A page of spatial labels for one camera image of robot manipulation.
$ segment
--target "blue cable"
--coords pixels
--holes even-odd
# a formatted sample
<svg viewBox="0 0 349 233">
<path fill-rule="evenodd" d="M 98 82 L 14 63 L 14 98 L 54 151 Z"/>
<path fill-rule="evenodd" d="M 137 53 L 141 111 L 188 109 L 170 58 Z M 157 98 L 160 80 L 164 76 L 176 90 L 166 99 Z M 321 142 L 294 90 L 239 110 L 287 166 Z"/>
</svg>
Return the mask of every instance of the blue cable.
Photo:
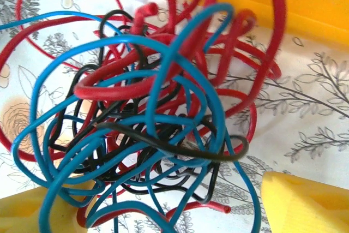
<svg viewBox="0 0 349 233">
<path fill-rule="evenodd" d="M 91 20 L 95 20 L 98 22 L 102 22 L 102 19 L 98 16 L 94 16 L 91 14 L 87 14 L 87 13 L 82 13 L 82 12 L 75 12 L 75 11 L 68 11 L 68 10 L 62 10 L 62 11 L 54 11 L 54 12 L 48 12 L 48 13 L 44 13 L 38 16 L 32 16 L 29 17 L 27 19 L 22 19 L 22 20 L 18 20 L 18 21 L 14 21 L 8 24 L 4 24 L 4 25 L 0 25 L 0 30 L 3 29 L 7 29 L 10 27 L 17 27 L 20 25 L 24 25 L 27 23 L 31 23 L 31 22 L 35 22 L 35 21 L 39 21 L 41 19 L 46 19 L 48 17 L 52 17 L 52 16 L 62 16 L 62 15 L 70 15 L 70 16 L 79 16 L 79 17 L 86 17 L 87 19 L 91 19 Z M 110 28 L 112 28 L 117 34 L 121 35 L 122 32 L 113 24 L 106 22 L 106 25 L 108 25 Z"/>
<path fill-rule="evenodd" d="M 210 17 L 213 13 L 218 11 L 225 11 L 228 13 L 227 19 L 221 24 L 220 28 L 211 36 L 210 39 L 207 40 L 204 50 L 207 50 L 211 44 L 215 41 L 217 36 L 220 35 L 220 33 L 224 30 L 224 28 L 227 26 L 228 22 L 231 20 L 231 17 L 233 15 L 233 9 L 230 4 L 215 4 L 207 9 L 200 12 L 198 15 L 196 15 L 188 24 L 187 26 L 182 30 L 181 34 L 174 40 L 174 42 L 170 46 L 166 46 L 156 40 L 141 37 L 141 36 L 134 36 L 134 35 L 119 35 L 112 38 L 104 38 L 98 41 L 94 41 L 91 43 L 83 44 L 81 46 L 75 47 L 66 53 L 62 54 L 61 56 L 57 57 L 54 61 L 52 61 L 47 68 L 40 74 L 38 77 L 34 88 L 33 88 L 33 94 L 32 94 L 32 101 L 31 101 L 31 114 L 30 114 L 30 124 L 26 129 L 24 129 L 23 132 L 15 139 L 13 146 L 11 148 L 14 160 L 16 165 L 23 170 L 23 172 L 30 177 L 35 183 L 40 184 L 41 186 L 48 187 L 49 191 L 47 193 L 47 196 L 43 202 L 43 206 L 40 210 L 40 217 L 39 217 L 39 224 L 40 224 L 40 230 L 41 232 L 50 232 L 50 226 L 49 226 L 49 213 L 50 209 L 53 205 L 53 200 L 55 199 L 56 195 L 60 195 L 64 198 L 65 201 L 70 202 L 72 205 L 81 207 L 83 205 L 87 204 L 87 200 L 83 202 L 77 202 L 72 201 L 72 197 L 70 194 L 75 193 L 76 195 L 90 195 L 96 192 L 101 193 L 104 188 L 100 181 L 97 181 L 95 187 L 92 190 L 71 190 L 68 188 L 62 188 L 62 185 L 64 183 L 67 184 L 78 184 L 82 183 L 84 181 L 88 181 L 91 179 L 97 178 L 99 175 L 103 174 L 107 170 L 111 169 L 113 167 L 113 163 L 118 163 L 119 161 L 123 160 L 126 156 L 129 154 L 132 154 L 134 152 L 137 152 L 139 150 L 142 150 L 144 147 L 148 146 L 143 142 L 138 142 L 129 148 L 127 148 L 125 151 L 123 151 L 121 154 L 117 155 L 113 159 L 111 159 L 109 162 L 102 165 L 100 168 L 86 173 L 84 176 L 81 177 L 74 177 L 69 178 L 69 175 L 74 172 L 74 170 L 81 165 L 81 163 L 90 156 L 94 150 L 98 147 L 105 147 L 105 144 L 103 144 L 104 140 L 104 134 L 110 132 L 110 130 L 98 130 L 95 133 L 87 136 L 83 140 L 81 140 L 77 145 L 73 147 L 71 151 L 69 151 L 66 156 L 63 158 L 61 164 L 56 169 L 53 164 L 52 160 L 49 157 L 49 151 L 47 147 L 44 147 L 43 154 L 41 154 L 39 143 L 38 143 L 38 137 L 36 133 L 36 127 L 42 124 L 44 121 L 49 119 L 50 117 L 54 116 L 57 112 L 61 111 L 62 109 L 66 108 L 68 105 L 74 103 L 77 101 L 77 97 L 72 95 L 65 101 L 59 103 L 56 107 L 49 110 L 45 114 L 43 114 L 41 117 L 37 118 L 37 107 L 38 107 L 38 95 L 39 91 L 41 89 L 41 86 L 43 85 L 44 81 L 47 79 L 47 77 L 64 61 L 69 59 L 70 57 L 77 55 L 79 53 L 99 48 L 101 46 L 108 46 L 113 44 L 138 44 L 142 46 L 150 47 L 151 49 L 159 52 L 162 54 L 162 61 L 161 66 L 158 71 L 156 70 L 138 70 L 138 71 L 131 71 L 124 73 L 122 75 L 118 75 L 115 77 L 112 77 L 106 81 L 101 82 L 98 84 L 98 86 L 101 87 L 107 87 L 110 85 L 113 85 L 115 83 L 121 82 L 123 80 L 131 80 L 137 77 L 147 77 L 152 76 L 156 74 L 156 78 L 153 84 L 153 87 L 151 89 L 151 92 L 149 94 L 149 101 L 147 105 L 147 109 L 145 112 L 145 115 L 138 115 L 129 117 L 126 119 L 123 119 L 119 121 L 120 124 L 123 125 L 132 125 L 136 123 L 145 123 L 147 125 L 147 131 L 150 135 L 156 137 L 155 132 L 155 122 L 158 123 L 172 123 L 172 124 L 179 124 L 183 125 L 184 129 L 179 132 L 176 136 L 174 136 L 171 140 L 171 144 L 178 143 L 181 139 L 183 139 L 189 132 L 193 131 L 195 138 L 197 139 L 198 145 L 200 150 L 204 150 L 204 145 L 200 139 L 200 136 L 198 134 L 198 131 L 196 127 L 200 124 L 200 120 L 204 116 L 206 112 L 206 107 L 208 107 L 212 112 L 212 121 L 213 124 L 216 126 L 217 133 L 216 136 L 210 137 L 210 143 L 208 151 L 212 153 L 219 153 L 221 145 L 223 141 L 226 142 L 228 146 L 228 150 L 231 154 L 233 154 L 231 141 L 229 138 L 229 135 L 226 131 L 225 127 L 225 118 L 224 118 L 224 111 L 221 104 L 221 101 L 215 91 L 215 89 L 212 87 L 212 85 L 209 83 L 209 81 L 203 76 L 199 70 L 195 66 L 191 64 L 185 57 L 181 56 L 177 53 L 177 51 L 180 49 L 180 46 L 182 42 L 185 40 L 185 38 L 193 31 L 194 28 L 196 28 L 201 22 L 203 22 L 205 19 Z M 72 12 L 72 11 L 59 11 L 59 12 L 52 12 L 47 13 L 43 15 L 39 15 L 35 17 L 36 19 L 42 19 L 45 17 L 53 15 L 58 15 L 57 13 L 60 13 L 59 15 L 81 15 L 84 17 L 94 17 L 89 14 L 84 13 L 78 13 L 78 12 Z M 23 23 L 28 23 L 34 21 L 34 18 L 26 19 L 22 21 L 16 21 L 7 25 L 0 26 L 0 30 L 11 27 L 11 26 L 17 26 L 22 25 Z M 186 93 L 186 105 L 187 110 L 190 108 L 190 92 L 195 93 L 195 95 L 199 98 L 201 107 L 197 115 L 193 119 L 183 118 L 183 117 L 177 117 L 177 116 L 164 116 L 164 115 L 157 115 L 155 114 L 155 108 L 156 103 L 158 100 L 158 94 L 161 90 L 161 85 L 163 84 L 165 80 L 165 76 L 167 74 L 167 71 L 169 69 L 169 66 L 172 62 L 176 62 L 179 64 L 185 71 L 189 72 L 193 78 L 196 80 L 196 82 L 202 86 L 202 88 L 205 90 L 205 94 L 202 93 L 202 91 L 192 82 L 188 81 L 184 77 L 176 76 L 174 78 L 175 81 L 178 83 L 181 83 L 185 87 L 185 93 Z M 71 118 L 71 116 L 65 116 L 67 119 L 72 119 L 74 121 L 81 122 L 83 120 L 78 118 Z M 55 122 L 57 120 L 51 121 L 49 128 L 50 130 L 53 129 Z M 46 132 L 44 141 L 48 142 L 49 131 Z M 20 142 L 24 139 L 26 135 L 30 134 L 33 144 L 33 151 L 35 158 L 44 174 L 44 177 L 46 180 L 42 180 L 39 177 L 36 177 L 35 175 L 31 174 L 30 171 L 21 163 L 19 156 L 18 156 L 18 149 Z M 161 158 L 168 158 L 171 162 L 174 163 L 174 167 L 171 169 L 163 172 L 160 176 L 150 179 L 150 167 L 159 161 Z M 172 154 L 169 154 L 167 152 L 158 151 L 156 154 L 152 155 L 149 159 L 147 159 L 144 163 L 142 163 L 140 166 L 136 167 L 134 170 L 129 171 L 126 175 L 122 176 L 121 179 L 117 180 L 116 182 L 112 183 L 110 188 L 108 188 L 102 196 L 97 200 L 97 202 L 93 205 L 91 211 L 88 214 L 86 225 L 91 226 L 99 217 L 104 216 L 105 214 L 116 211 L 116 210 L 122 210 L 125 208 L 139 208 L 140 210 L 146 212 L 154 221 L 159 224 L 161 228 L 165 232 L 174 232 L 173 226 L 176 223 L 176 221 L 179 218 L 179 215 L 183 211 L 185 204 L 188 202 L 189 198 L 194 193 L 195 189 L 200 185 L 201 181 L 207 174 L 207 165 L 210 163 L 210 160 L 204 160 L 204 159 L 191 159 L 191 160 L 180 160 L 177 158 L 174 158 Z M 251 193 L 252 201 L 255 205 L 255 221 L 254 225 L 252 227 L 252 232 L 258 232 L 260 225 L 261 225 L 261 212 L 258 196 L 256 195 L 255 189 L 244 173 L 243 169 L 239 165 L 238 162 L 234 163 L 236 165 L 237 170 L 241 174 L 247 188 L 249 189 L 249 192 Z M 182 198 L 180 204 L 178 205 L 178 208 L 176 212 L 174 213 L 173 217 L 171 218 L 170 223 L 167 223 L 164 221 L 152 208 L 141 204 L 139 202 L 134 201 L 126 201 L 126 202 L 119 202 L 117 204 L 113 204 L 111 206 L 102 208 L 97 211 L 100 204 L 106 199 L 106 197 L 110 194 L 115 194 L 115 190 L 118 186 L 120 186 L 122 183 L 126 183 L 129 185 L 134 186 L 146 186 L 148 188 L 149 193 L 151 194 L 151 197 L 161 212 L 162 208 L 157 201 L 157 198 L 155 197 L 155 194 L 152 190 L 152 184 L 156 183 L 157 181 L 161 180 L 162 178 L 169 175 L 171 172 L 174 172 L 178 170 L 181 166 L 187 166 L 191 168 L 195 167 L 201 167 L 201 172 L 197 176 L 196 180 L 193 182 L 193 184 L 189 187 L 188 191 L 184 194 L 184 197 Z M 139 174 L 141 171 L 146 170 L 146 180 L 144 182 L 136 182 L 132 181 L 131 179 Z"/>
<path fill-rule="evenodd" d="M 117 203 L 117 196 L 116 196 L 116 190 L 113 191 L 113 205 L 116 205 Z M 113 218 L 114 222 L 114 233 L 119 233 L 119 222 L 118 222 L 118 217 Z"/>
</svg>

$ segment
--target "tangled wire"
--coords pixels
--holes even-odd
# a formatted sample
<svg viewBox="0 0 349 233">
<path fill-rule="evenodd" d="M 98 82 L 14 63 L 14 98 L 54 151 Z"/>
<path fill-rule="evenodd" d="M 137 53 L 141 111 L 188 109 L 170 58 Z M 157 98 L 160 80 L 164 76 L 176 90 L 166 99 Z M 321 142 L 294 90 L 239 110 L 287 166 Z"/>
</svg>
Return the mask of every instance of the tangled wire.
<svg viewBox="0 0 349 233">
<path fill-rule="evenodd" d="M 260 203 L 253 185 L 237 160 L 246 154 L 255 132 L 257 115 L 253 101 L 264 79 L 277 79 L 281 75 L 274 57 L 285 28 L 285 0 L 273 0 L 274 32 L 265 53 L 238 40 L 256 23 L 252 11 L 242 10 L 234 14 L 230 4 L 204 0 L 202 11 L 191 17 L 199 1 L 192 0 L 177 15 L 176 0 L 169 0 L 169 21 L 164 27 L 158 28 L 145 23 L 146 17 L 158 13 L 155 3 L 140 7 L 134 18 L 116 0 L 119 9 L 105 16 L 56 11 L 21 20 L 22 0 L 18 0 L 18 21 L 0 26 L 0 30 L 14 26 L 21 26 L 22 29 L 1 52 L 0 68 L 3 68 L 14 48 L 24 38 L 38 51 L 54 59 L 34 85 L 30 124 L 13 142 L 0 131 L 0 140 L 8 150 L 11 149 L 16 165 L 33 182 L 49 189 L 40 210 L 41 232 L 51 232 L 49 214 L 57 195 L 79 208 L 77 221 L 85 228 L 100 225 L 125 212 L 139 212 L 151 217 L 164 232 L 175 232 L 173 227 L 184 210 L 208 206 L 229 213 L 228 206 L 211 201 L 220 162 L 234 162 L 241 174 L 254 203 L 252 232 L 259 232 Z M 207 33 L 211 17 L 217 12 L 224 12 L 226 19 L 215 33 Z M 56 15 L 69 16 L 44 20 L 27 28 L 22 26 Z M 185 19 L 187 25 L 176 34 L 175 26 Z M 74 47 L 56 58 L 29 39 L 32 32 L 40 29 L 83 20 L 100 22 L 100 39 Z M 123 24 L 116 27 L 109 21 L 121 21 Z M 105 26 L 112 28 L 115 36 L 106 36 Z M 214 48 L 216 44 L 221 44 L 223 48 Z M 100 50 L 97 64 L 76 68 L 67 63 L 72 56 L 92 49 Z M 149 57 L 154 54 L 158 54 L 159 58 L 149 61 Z M 213 79 L 208 78 L 206 54 L 220 55 L 219 73 Z M 246 54 L 257 58 L 259 63 Z M 257 70 L 248 94 L 219 88 L 232 59 L 239 59 Z M 64 101 L 37 117 L 40 89 L 61 64 L 77 70 L 68 94 Z M 224 111 L 219 96 L 238 98 L 241 102 Z M 79 112 L 84 100 L 90 100 L 92 104 L 86 118 L 82 119 L 79 118 Z M 72 115 L 66 113 L 69 105 L 75 105 Z M 251 116 L 247 136 L 230 135 L 225 118 L 246 107 Z M 41 148 L 37 128 L 47 120 L 51 121 L 45 130 Z M 57 139 L 66 121 L 72 122 L 74 138 L 62 146 L 57 143 Z M 33 154 L 19 149 L 21 141 L 28 134 Z M 183 145 L 185 139 L 195 141 L 197 148 Z M 233 148 L 231 139 L 238 139 L 241 144 Z M 137 154 L 136 161 L 127 166 L 125 159 L 134 153 Z M 55 167 L 53 161 L 58 159 L 61 162 Z M 44 179 L 32 174 L 22 160 L 37 162 Z M 164 161 L 172 163 L 171 167 L 165 166 Z M 207 195 L 201 197 L 195 190 L 206 176 L 210 176 L 210 184 Z M 90 180 L 94 180 L 95 184 L 88 190 L 63 186 Z M 156 193 L 172 190 L 181 191 L 184 195 L 177 208 L 165 213 Z M 156 209 L 140 201 L 117 203 L 117 195 L 125 191 L 138 195 L 149 194 Z M 73 195 L 82 195 L 85 199 L 79 202 Z M 98 198 L 94 202 L 92 200 L 96 195 Z M 113 198 L 113 204 L 99 209 L 101 203 L 109 197 Z M 85 216 L 89 204 L 91 210 Z"/>
</svg>

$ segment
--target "black wire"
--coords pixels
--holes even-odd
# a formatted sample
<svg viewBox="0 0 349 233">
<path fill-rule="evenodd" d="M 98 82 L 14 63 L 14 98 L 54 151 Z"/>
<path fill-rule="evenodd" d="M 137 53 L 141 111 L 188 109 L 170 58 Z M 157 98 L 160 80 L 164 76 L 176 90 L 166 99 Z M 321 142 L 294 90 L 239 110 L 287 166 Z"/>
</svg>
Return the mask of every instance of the black wire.
<svg viewBox="0 0 349 233">
<path fill-rule="evenodd" d="M 89 132 L 91 132 L 94 128 L 94 125 L 96 123 L 99 123 L 103 120 L 105 120 L 109 113 L 114 111 L 116 108 L 120 107 L 123 104 L 123 101 L 116 101 L 113 102 L 113 104 L 105 109 L 99 116 L 97 116 L 95 119 L 91 120 L 91 123 L 84 129 L 81 130 L 69 143 L 67 147 L 67 152 L 69 152 L 82 138 L 84 138 Z"/>
<path fill-rule="evenodd" d="M 139 125 L 139 126 L 137 126 L 136 127 L 136 129 L 138 129 L 138 130 L 141 130 L 142 129 L 142 125 Z M 177 130 L 176 129 L 174 129 L 173 127 L 172 127 L 172 133 L 173 132 L 176 132 Z M 158 137 L 159 137 L 159 139 L 168 139 L 172 134 L 170 134 L 171 133 L 171 131 L 169 131 L 169 129 L 160 129 L 160 132 L 158 133 Z M 127 140 L 127 139 L 129 139 L 129 141 L 128 141 L 128 143 L 127 144 L 123 144 L 122 145 L 122 143 L 124 142 L 124 141 L 122 141 L 122 143 L 119 145 L 119 147 L 116 149 L 116 150 L 114 150 L 114 151 L 112 151 L 112 152 L 110 152 L 110 153 L 108 153 L 107 155 L 105 155 L 105 156 L 103 156 L 102 158 L 100 158 L 100 159 L 98 159 L 97 161 L 96 161 L 96 164 L 97 165 L 103 165 L 103 164 L 105 164 L 106 162 L 108 162 L 108 161 L 110 161 L 113 157 L 115 157 L 115 156 L 117 156 L 118 154 L 120 154 L 122 151 L 124 151 L 125 149 L 127 149 L 128 147 L 130 147 L 131 145 L 133 145 L 136 141 L 134 141 L 132 138 L 128 138 L 127 136 L 124 136 L 124 138 L 123 138 L 123 140 Z M 155 149 L 153 149 L 153 148 L 151 148 L 151 147 L 146 147 L 146 148 L 144 148 L 143 150 L 142 150 L 142 152 L 140 153 L 140 156 L 137 158 L 137 163 L 136 163 L 136 166 L 133 168 L 133 169 L 135 169 L 135 168 L 137 168 L 138 166 L 140 166 L 144 161 L 146 161 L 150 156 L 152 156 L 154 153 L 156 153 L 157 152 L 157 150 L 155 150 L 155 151 L 149 151 L 149 149 L 150 150 L 155 150 Z M 114 182 L 114 181 L 116 181 L 116 180 L 118 180 L 119 178 L 120 178 L 120 175 L 118 175 L 118 174 L 116 174 L 116 172 L 115 172 L 115 170 L 117 169 L 117 167 L 119 166 L 119 164 L 120 164 L 120 162 L 119 163 L 117 163 L 115 166 L 113 166 L 107 173 L 109 173 L 109 175 L 106 177 L 106 176 L 104 176 L 104 178 L 103 178 L 103 180 L 104 181 L 106 181 L 106 182 Z M 138 176 L 136 176 L 136 177 L 134 177 L 134 179 L 137 181 L 138 179 L 139 179 L 139 177 Z"/>
<path fill-rule="evenodd" d="M 99 25 L 99 37 L 102 39 L 104 38 L 104 24 L 107 22 L 107 20 L 114 16 L 114 15 L 124 15 L 125 17 L 127 17 L 130 21 L 133 21 L 133 17 L 127 13 L 124 10 L 121 9 L 116 9 L 116 10 L 112 10 L 110 12 L 108 12 L 107 14 L 105 14 L 105 16 L 103 17 L 100 25 Z M 98 56 L 98 66 L 102 66 L 103 63 L 103 55 L 104 55 L 104 47 L 102 46 L 99 50 L 99 56 Z"/>
<path fill-rule="evenodd" d="M 236 155 L 232 156 L 226 156 L 223 154 L 214 154 L 210 152 L 204 152 L 204 151 L 198 151 L 198 150 L 190 150 L 187 148 L 181 148 L 181 147 L 174 147 L 173 145 L 169 144 L 166 141 L 161 141 L 158 140 L 152 136 L 149 136 L 148 134 L 144 134 L 141 132 L 138 132 L 128 126 L 121 125 L 119 123 L 112 123 L 112 122 L 104 122 L 104 123 L 99 123 L 96 126 L 97 130 L 101 129 L 111 129 L 115 130 L 118 132 L 122 132 L 123 134 L 126 134 L 129 137 L 134 138 L 137 141 L 142 141 L 150 146 L 166 151 L 167 153 L 172 153 L 175 155 L 180 155 L 180 156 L 186 156 L 190 158 L 202 158 L 202 159 L 208 159 L 211 160 L 212 162 L 230 162 L 230 161 L 236 161 L 243 157 L 247 151 L 248 151 L 248 141 L 245 137 L 240 136 L 240 135 L 232 135 L 232 138 L 234 139 L 239 139 L 242 144 L 243 144 L 243 149 Z"/>
<path fill-rule="evenodd" d="M 215 126 L 213 126 L 213 124 L 210 121 L 208 121 L 205 117 L 202 119 L 201 123 L 204 126 L 208 127 L 213 135 L 216 135 L 216 128 L 215 128 Z M 208 147 L 209 141 L 210 140 L 206 141 L 205 148 Z M 220 153 L 222 154 L 223 151 L 224 151 L 224 143 L 222 144 Z M 213 171 L 212 171 L 212 174 L 211 174 L 211 178 L 210 178 L 210 182 L 209 182 L 209 186 L 208 186 L 208 190 L 207 190 L 206 196 L 204 198 L 201 198 L 199 196 L 195 197 L 195 200 L 198 201 L 199 203 L 207 204 L 207 203 L 209 203 L 211 201 L 211 198 L 212 198 L 213 192 L 214 192 L 214 188 L 215 188 L 215 184 L 216 184 L 216 181 L 217 181 L 217 176 L 218 176 L 218 172 L 219 172 L 219 166 L 220 166 L 220 163 L 211 163 L 211 164 L 209 164 L 207 173 L 209 173 L 211 171 L 211 169 L 213 169 Z M 178 179 L 178 178 L 183 177 L 183 176 L 184 176 L 184 178 L 189 178 L 190 176 L 198 176 L 198 174 L 194 173 L 194 169 L 187 168 L 186 170 L 184 170 L 182 172 L 178 172 L 177 171 L 176 175 L 172 176 L 171 179 Z M 178 190 L 184 191 L 185 189 L 186 188 L 182 187 L 181 189 L 178 189 Z"/>
<path fill-rule="evenodd" d="M 96 70 L 98 67 L 95 64 L 87 64 L 84 65 L 82 68 L 80 68 L 77 73 L 75 74 L 73 81 L 71 82 L 70 88 L 68 90 L 68 94 L 65 99 L 68 99 L 73 95 L 74 87 L 78 83 L 80 77 L 83 73 L 89 71 L 89 70 Z M 63 126 L 63 120 L 64 120 L 64 114 L 67 108 L 61 110 L 57 117 L 57 123 L 54 129 L 54 132 L 52 133 L 50 140 L 49 140 L 49 147 L 53 148 L 54 150 L 59 151 L 65 151 L 66 147 L 61 145 L 56 145 L 55 142 L 59 138 L 62 132 L 62 126 Z"/>
</svg>

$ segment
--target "tablecloth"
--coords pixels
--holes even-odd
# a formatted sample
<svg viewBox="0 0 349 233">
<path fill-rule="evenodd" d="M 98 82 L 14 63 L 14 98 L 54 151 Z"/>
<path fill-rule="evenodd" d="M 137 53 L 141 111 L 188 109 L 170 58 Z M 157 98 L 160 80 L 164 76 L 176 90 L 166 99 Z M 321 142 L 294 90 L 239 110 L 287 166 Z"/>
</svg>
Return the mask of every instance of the tablecloth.
<svg viewBox="0 0 349 233">
<path fill-rule="evenodd" d="M 160 13 L 150 22 L 162 25 L 167 19 L 165 0 L 121 0 L 124 9 L 134 13 L 135 9 L 148 1 L 159 4 Z M 7 23 L 15 19 L 16 0 L 0 0 L 0 21 Z M 73 10 L 91 14 L 105 14 L 117 5 L 113 0 L 24 0 L 22 17 L 30 17 L 54 10 Z M 97 39 L 93 31 L 97 22 L 78 22 L 56 26 L 36 32 L 36 43 L 58 56 L 73 46 Z M 0 48 L 19 32 L 11 28 L 0 34 Z M 261 50 L 265 50 L 271 30 L 256 26 L 242 39 Z M 97 50 L 83 53 L 70 59 L 81 66 L 97 60 Z M 211 74 L 216 73 L 218 59 L 207 56 Z M 276 81 L 266 80 L 255 101 L 258 112 L 257 130 L 246 157 L 241 160 L 258 194 L 261 179 L 266 171 L 280 171 L 349 189 L 349 55 L 297 35 L 285 35 L 276 61 L 282 77 Z M 14 140 L 28 124 L 29 104 L 33 84 L 41 71 L 51 62 L 23 41 L 11 55 L 0 73 L 0 125 L 10 140 Z M 61 66 L 45 83 L 40 92 L 38 115 L 56 105 L 65 97 L 74 70 Z M 255 77 L 255 71 L 240 61 L 233 60 L 225 83 L 226 88 L 247 92 Z M 223 105 L 236 103 L 222 98 Z M 230 133 L 246 134 L 249 112 L 245 110 L 227 119 Z M 43 137 L 45 125 L 38 129 Z M 69 135 L 60 137 L 62 145 Z M 21 148 L 31 152 L 30 139 Z M 33 172 L 40 173 L 37 165 L 26 163 Z M 4 147 L 0 147 L 0 181 L 3 185 L 0 198 L 35 187 L 15 165 Z M 208 188 L 206 179 L 198 189 L 204 194 Z M 183 193 L 159 194 L 164 210 L 177 206 Z M 125 193 L 119 201 L 141 199 L 152 205 L 147 196 Z M 232 207 L 230 214 L 222 214 L 207 208 L 186 211 L 181 215 L 176 230 L 180 233 L 195 232 L 249 232 L 253 220 L 251 197 L 232 164 L 222 163 L 214 201 Z M 120 232 L 160 232 L 150 219 L 137 214 L 119 217 Z M 89 232 L 113 232 L 111 222 Z M 262 207 L 261 232 L 271 232 Z"/>
</svg>

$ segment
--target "orange flower print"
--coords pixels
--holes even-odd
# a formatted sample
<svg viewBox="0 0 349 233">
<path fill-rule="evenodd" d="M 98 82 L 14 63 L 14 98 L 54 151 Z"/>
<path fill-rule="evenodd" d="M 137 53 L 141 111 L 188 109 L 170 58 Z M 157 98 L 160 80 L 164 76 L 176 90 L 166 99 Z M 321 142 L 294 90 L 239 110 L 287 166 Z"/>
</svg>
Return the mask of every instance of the orange flower print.
<svg viewBox="0 0 349 233">
<path fill-rule="evenodd" d="M 29 125 L 29 104 L 26 99 L 14 99 L 2 111 L 1 128 L 10 141 L 15 138 Z M 44 126 L 37 128 L 39 143 L 44 138 Z M 30 135 L 27 135 L 20 144 L 20 149 L 26 153 L 32 154 L 32 142 Z"/>
<path fill-rule="evenodd" d="M 9 85 L 10 67 L 5 64 L 0 72 L 0 87 L 7 88 Z"/>
</svg>

